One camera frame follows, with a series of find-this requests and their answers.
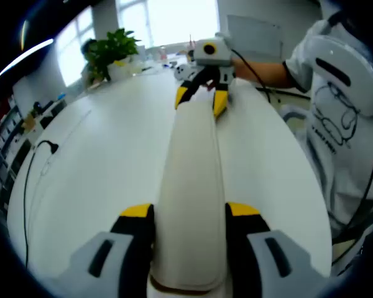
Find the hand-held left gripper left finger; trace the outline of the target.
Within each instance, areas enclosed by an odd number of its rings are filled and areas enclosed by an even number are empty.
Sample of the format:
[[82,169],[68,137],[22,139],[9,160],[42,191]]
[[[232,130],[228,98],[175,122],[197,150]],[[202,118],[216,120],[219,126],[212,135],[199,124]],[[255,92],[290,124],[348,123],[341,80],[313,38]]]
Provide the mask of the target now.
[[54,280],[57,297],[147,297],[155,241],[153,204],[128,207],[70,257]]

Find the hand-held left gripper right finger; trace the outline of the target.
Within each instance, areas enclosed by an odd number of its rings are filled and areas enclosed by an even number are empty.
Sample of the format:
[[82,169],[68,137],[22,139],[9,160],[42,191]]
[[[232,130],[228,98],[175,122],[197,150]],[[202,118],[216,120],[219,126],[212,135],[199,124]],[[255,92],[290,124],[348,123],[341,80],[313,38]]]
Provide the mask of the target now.
[[225,204],[228,268],[233,297],[316,297],[326,278],[310,254],[259,211]]

